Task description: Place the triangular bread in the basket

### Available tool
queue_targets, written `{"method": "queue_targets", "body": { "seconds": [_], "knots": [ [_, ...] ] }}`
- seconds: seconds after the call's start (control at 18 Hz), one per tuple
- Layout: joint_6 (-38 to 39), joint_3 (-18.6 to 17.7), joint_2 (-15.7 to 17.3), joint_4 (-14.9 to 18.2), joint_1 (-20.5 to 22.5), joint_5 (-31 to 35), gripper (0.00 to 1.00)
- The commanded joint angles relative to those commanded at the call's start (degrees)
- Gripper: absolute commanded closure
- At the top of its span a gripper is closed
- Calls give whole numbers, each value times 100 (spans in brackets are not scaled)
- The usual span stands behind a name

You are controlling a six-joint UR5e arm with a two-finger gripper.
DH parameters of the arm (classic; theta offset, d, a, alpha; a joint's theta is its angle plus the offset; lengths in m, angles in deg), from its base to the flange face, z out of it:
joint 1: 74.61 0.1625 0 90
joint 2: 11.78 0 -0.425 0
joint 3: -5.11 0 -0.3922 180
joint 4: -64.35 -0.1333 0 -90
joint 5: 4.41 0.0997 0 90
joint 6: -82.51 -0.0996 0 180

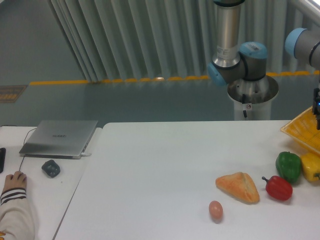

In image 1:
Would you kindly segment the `cream sleeved forearm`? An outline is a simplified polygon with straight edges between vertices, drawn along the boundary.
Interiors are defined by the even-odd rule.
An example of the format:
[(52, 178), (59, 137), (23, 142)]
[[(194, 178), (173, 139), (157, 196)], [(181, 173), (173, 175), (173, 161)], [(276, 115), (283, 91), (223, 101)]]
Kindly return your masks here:
[(35, 224), (25, 188), (11, 188), (1, 194), (0, 238), (2, 240), (35, 238)]

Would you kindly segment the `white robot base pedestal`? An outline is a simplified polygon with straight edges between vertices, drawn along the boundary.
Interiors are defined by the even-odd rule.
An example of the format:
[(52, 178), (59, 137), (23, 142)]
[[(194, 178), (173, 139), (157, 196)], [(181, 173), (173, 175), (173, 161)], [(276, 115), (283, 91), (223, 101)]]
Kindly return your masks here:
[(268, 75), (256, 81), (239, 79), (230, 83), (227, 93), (233, 101), (234, 120), (270, 120), (272, 102), (278, 92), (277, 81)]

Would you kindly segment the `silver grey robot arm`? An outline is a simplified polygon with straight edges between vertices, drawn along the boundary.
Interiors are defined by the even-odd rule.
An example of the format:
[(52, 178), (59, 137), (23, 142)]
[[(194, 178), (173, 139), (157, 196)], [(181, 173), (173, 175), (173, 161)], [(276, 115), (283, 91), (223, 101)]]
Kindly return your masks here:
[[(207, 72), (218, 86), (227, 87), (233, 101), (234, 120), (270, 120), (272, 101), (279, 91), (278, 83), (267, 76), (267, 48), (259, 42), (240, 45), (241, 4), (245, 0), (214, 0), (217, 6), (217, 47)], [(285, 50), (298, 60), (320, 70), (320, 34), (296, 28), (285, 40)], [(320, 130), (320, 80), (313, 90), (311, 113)]]

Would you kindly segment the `person's hand on mouse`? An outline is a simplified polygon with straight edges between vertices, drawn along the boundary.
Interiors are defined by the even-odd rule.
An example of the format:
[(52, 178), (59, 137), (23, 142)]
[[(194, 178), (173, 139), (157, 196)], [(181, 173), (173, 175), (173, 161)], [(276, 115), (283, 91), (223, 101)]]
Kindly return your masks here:
[(2, 193), (13, 189), (23, 189), (26, 191), (26, 188), (27, 175), (21, 171), (16, 171), (14, 174), (9, 174), (5, 177)]

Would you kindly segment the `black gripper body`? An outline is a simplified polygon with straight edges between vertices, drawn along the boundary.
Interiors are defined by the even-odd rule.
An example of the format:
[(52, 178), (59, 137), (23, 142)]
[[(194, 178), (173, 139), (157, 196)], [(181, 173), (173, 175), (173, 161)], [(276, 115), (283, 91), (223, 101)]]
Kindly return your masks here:
[(312, 114), (315, 115), (316, 129), (320, 129), (320, 89), (313, 90)]

